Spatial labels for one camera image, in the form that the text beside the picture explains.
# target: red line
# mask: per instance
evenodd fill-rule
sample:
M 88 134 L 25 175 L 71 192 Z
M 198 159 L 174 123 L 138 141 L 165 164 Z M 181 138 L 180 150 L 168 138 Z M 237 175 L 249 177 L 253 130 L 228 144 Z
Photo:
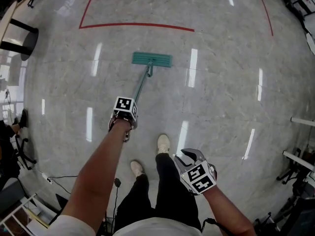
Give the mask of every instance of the red line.
M 80 27 L 80 29 L 104 27 L 104 26 L 155 26 L 155 27 L 164 27 L 164 28 L 171 28 L 171 29 L 178 29 L 178 30 L 187 30 L 187 31 L 195 32 L 194 29 L 180 27 L 180 26 L 170 26 L 170 25 L 160 25 L 160 24 L 146 24 L 146 23 L 112 23 L 112 24 L 82 26 L 82 27 Z
M 86 14 L 87 11 L 88 11 L 88 8 L 89 8 L 89 6 L 90 6 L 91 1 L 92 1 L 92 0 L 89 0 L 88 4 L 87 4 L 87 6 L 86 6 L 86 8 L 85 8 L 85 10 L 84 10 L 84 13 L 83 13 L 83 16 L 82 16 L 82 19 L 81 19 L 81 23 L 80 23 L 79 29 L 82 28 L 83 20 L 84 20 L 84 18 L 85 18 L 85 14 Z
M 271 26 L 271 22 L 270 22 L 270 18 L 269 18 L 269 15 L 268 15 L 268 11 L 267 11 L 266 5 L 265 5 L 265 3 L 264 3 L 264 0 L 261 0 L 261 1 L 262 1 L 262 4 L 263 4 L 264 7 L 265 7 L 265 11 L 266 11 L 266 14 L 267 14 L 267 18 L 268 18 L 269 26 L 270 26 L 270 30 L 271 30 L 271 35 L 273 36 L 273 35 L 274 35 L 274 32 L 272 31 L 272 26 Z

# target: mop handle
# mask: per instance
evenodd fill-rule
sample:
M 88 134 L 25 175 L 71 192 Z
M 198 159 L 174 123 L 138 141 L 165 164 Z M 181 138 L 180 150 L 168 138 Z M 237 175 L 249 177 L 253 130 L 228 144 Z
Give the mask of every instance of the mop handle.
M 150 61 L 150 62 L 147 64 L 147 68 L 146 68 L 146 70 L 144 71 L 144 73 L 142 74 L 141 79 L 140 79 L 140 82 L 139 82 L 138 85 L 137 85 L 136 91 L 135 91 L 134 94 L 133 94 L 133 99 L 134 99 L 134 101 L 135 101 L 136 104 L 138 103 L 138 99 L 139 99 L 141 90 L 142 90 L 142 88 L 143 88 L 143 86 L 144 86 L 144 83 L 145 83 L 147 77 L 152 77 L 152 75 L 153 75 L 153 62 Z

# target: sleeve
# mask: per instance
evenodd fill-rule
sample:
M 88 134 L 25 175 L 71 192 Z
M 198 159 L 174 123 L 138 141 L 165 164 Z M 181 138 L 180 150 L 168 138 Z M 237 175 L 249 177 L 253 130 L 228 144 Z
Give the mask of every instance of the sleeve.
M 71 216 L 60 215 L 47 229 L 44 236 L 95 236 L 96 233 L 87 223 Z

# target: person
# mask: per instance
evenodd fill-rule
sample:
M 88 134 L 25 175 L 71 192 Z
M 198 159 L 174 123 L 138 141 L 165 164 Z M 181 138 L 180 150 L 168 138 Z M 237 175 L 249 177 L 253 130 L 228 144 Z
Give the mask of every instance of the person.
M 108 206 L 123 140 L 129 130 L 128 121 L 115 121 L 80 171 L 67 205 L 49 227 L 46 236 L 96 234 Z M 176 166 L 169 156 L 170 140 L 166 135 L 158 138 L 157 149 L 159 186 L 156 208 L 151 208 L 149 181 L 143 167 L 139 162 L 132 161 L 130 167 L 136 181 L 117 209 L 114 235 L 202 235 L 195 198 L 180 181 Z M 251 222 L 217 186 L 205 191 L 203 195 L 218 223 L 234 235 L 255 235 Z
M 15 118 L 12 125 L 6 125 L 0 120 L 0 191 L 11 177 L 19 176 L 20 166 L 10 138 L 27 126 L 27 119 L 27 111 L 23 109 L 20 122 Z

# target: sneaker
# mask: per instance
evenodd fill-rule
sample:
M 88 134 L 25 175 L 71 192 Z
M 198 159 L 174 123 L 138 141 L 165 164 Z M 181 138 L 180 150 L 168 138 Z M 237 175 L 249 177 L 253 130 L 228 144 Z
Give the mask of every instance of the sneaker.
M 169 141 L 169 138 L 167 137 L 167 135 L 162 134 L 158 137 L 157 140 L 157 148 L 158 151 L 157 153 L 169 153 L 169 148 L 171 146 L 171 142 Z
M 20 128 L 26 127 L 27 126 L 27 121 L 28 121 L 28 112 L 26 111 L 26 109 L 23 109 L 22 110 L 21 120 L 19 122 Z
M 135 175 L 135 177 L 138 177 L 138 176 L 144 174 L 142 165 L 140 163 L 138 163 L 137 161 L 132 161 L 130 163 L 130 167 L 131 167 L 131 170 L 132 170 L 133 174 Z

